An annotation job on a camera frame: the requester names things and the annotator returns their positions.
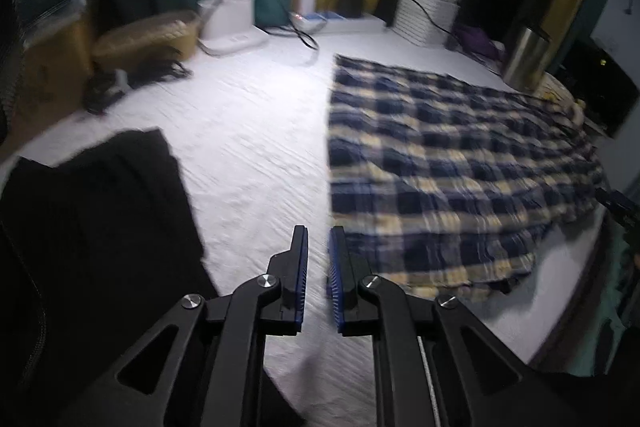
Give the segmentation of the white power strip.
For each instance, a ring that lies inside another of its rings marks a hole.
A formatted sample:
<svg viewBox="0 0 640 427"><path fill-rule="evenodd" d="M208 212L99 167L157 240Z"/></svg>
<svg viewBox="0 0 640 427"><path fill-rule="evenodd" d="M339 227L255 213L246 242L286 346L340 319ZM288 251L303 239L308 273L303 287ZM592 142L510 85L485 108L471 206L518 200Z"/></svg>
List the white power strip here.
<svg viewBox="0 0 640 427"><path fill-rule="evenodd" d="M380 34L386 29L384 20L371 14L363 14L361 18L345 18L334 12L290 15L293 26L309 35Z"/></svg>

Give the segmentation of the stainless steel tumbler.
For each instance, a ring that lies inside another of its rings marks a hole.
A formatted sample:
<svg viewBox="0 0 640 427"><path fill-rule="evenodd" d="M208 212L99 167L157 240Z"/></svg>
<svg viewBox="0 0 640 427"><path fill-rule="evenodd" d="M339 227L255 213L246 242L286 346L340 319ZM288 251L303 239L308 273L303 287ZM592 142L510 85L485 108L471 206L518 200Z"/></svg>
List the stainless steel tumbler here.
<svg viewBox="0 0 640 427"><path fill-rule="evenodd" d="M524 27L502 68L501 78L510 88L533 93L538 86L544 58L548 53L550 38L539 28Z"/></svg>

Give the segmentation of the white charger plug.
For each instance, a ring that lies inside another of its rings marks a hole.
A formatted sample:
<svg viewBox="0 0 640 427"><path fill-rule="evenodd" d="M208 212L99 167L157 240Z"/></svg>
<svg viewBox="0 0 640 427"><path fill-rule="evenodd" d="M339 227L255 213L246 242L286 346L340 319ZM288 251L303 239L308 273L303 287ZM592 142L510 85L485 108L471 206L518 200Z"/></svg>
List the white charger plug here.
<svg viewBox="0 0 640 427"><path fill-rule="evenodd" d="M297 12L301 16L307 16L316 12L317 0L298 0Z"/></svg>

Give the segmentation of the black folded garment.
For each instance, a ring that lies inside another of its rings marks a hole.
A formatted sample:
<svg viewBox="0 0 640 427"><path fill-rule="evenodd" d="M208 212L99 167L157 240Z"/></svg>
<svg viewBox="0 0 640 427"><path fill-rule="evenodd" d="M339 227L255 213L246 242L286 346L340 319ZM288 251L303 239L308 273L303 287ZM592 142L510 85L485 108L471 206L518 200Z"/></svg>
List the black folded garment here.
<svg viewBox="0 0 640 427"><path fill-rule="evenodd" d="M65 421L78 395L185 295L216 288L177 158L128 130L1 193L1 421Z"/></svg>

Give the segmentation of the white desk lamp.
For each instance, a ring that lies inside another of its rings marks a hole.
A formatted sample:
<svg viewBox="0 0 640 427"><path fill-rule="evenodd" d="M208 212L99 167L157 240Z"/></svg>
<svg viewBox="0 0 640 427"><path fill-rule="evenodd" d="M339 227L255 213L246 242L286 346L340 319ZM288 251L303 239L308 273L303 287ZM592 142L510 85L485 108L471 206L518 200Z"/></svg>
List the white desk lamp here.
<svg viewBox="0 0 640 427"><path fill-rule="evenodd" d="M263 46L269 36L255 25L255 0L201 0L198 45L223 57Z"/></svg>

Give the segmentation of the white perforated plastic basket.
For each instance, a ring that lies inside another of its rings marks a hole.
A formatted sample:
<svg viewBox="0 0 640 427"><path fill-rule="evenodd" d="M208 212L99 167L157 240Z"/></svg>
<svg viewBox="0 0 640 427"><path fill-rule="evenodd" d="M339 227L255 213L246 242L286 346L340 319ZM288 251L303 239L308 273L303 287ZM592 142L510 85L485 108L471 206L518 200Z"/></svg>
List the white perforated plastic basket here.
<svg viewBox="0 0 640 427"><path fill-rule="evenodd" d="M449 40L460 0L398 0L392 31L421 48Z"/></svg>

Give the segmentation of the purple cloth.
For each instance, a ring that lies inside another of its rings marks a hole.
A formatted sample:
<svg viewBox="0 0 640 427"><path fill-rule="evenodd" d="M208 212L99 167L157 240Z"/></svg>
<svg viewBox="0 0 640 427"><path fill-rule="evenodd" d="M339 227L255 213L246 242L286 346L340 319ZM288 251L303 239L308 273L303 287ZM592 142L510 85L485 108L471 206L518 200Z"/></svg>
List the purple cloth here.
<svg viewBox="0 0 640 427"><path fill-rule="evenodd" d="M499 61L502 59L503 50L491 41L480 28L465 24L455 24L452 28L454 38L466 54Z"/></svg>

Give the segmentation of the white bear cartoon mug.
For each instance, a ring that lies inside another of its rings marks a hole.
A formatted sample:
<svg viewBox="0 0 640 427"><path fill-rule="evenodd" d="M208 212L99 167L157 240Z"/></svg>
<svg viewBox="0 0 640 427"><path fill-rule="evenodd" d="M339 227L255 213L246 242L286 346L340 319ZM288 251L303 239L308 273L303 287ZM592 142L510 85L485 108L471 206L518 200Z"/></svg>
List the white bear cartoon mug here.
<svg viewBox="0 0 640 427"><path fill-rule="evenodd" d="M580 109L585 109L586 107L584 101L574 98L567 87L548 72L542 75L534 95L536 98L559 104L564 108L579 107Z"/></svg>

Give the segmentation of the brown cardboard box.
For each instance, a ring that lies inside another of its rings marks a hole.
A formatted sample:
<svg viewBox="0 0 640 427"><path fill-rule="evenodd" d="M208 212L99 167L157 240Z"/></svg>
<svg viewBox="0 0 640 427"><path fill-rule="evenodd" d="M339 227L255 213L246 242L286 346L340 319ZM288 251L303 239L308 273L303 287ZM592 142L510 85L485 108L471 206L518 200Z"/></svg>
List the brown cardboard box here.
<svg viewBox="0 0 640 427"><path fill-rule="evenodd" d="M80 109L93 75L92 9L83 8L36 32L23 54L9 137L28 141Z"/></svg>

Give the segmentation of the blue yellow plaid pants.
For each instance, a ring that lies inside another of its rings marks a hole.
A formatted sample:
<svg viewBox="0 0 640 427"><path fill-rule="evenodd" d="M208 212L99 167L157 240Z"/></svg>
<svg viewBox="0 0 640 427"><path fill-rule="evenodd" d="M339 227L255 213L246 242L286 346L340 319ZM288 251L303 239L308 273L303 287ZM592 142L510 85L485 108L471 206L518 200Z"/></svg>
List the blue yellow plaid pants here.
<svg viewBox="0 0 640 427"><path fill-rule="evenodd" d="M348 247L425 298L508 293L603 183L574 108L347 56L334 62L328 161Z"/></svg>

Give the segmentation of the tan lidded food container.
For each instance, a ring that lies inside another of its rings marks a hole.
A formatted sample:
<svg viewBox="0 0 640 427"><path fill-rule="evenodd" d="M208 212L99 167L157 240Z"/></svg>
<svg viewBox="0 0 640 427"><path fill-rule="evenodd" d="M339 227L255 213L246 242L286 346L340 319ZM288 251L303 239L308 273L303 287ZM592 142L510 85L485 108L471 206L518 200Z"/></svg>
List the tan lidded food container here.
<svg viewBox="0 0 640 427"><path fill-rule="evenodd" d="M134 72L152 60L189 60L198 47L201 20L190 10L166 12L107 31L91 58L103 72Z"/></svg>

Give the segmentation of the black computer monitor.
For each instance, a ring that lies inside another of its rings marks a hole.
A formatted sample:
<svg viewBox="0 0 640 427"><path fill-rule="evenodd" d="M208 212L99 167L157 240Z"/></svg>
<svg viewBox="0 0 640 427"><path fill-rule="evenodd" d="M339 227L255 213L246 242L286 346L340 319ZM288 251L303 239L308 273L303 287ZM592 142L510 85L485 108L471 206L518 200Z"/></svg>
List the black computer monitor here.
<svg viewBox="0 0 640 427"><path fill-rule="evenodd" d="M614 58L591 38L577 38L554 77L576 100L585 116L614 138L639 100L639 89Z"/></svg>

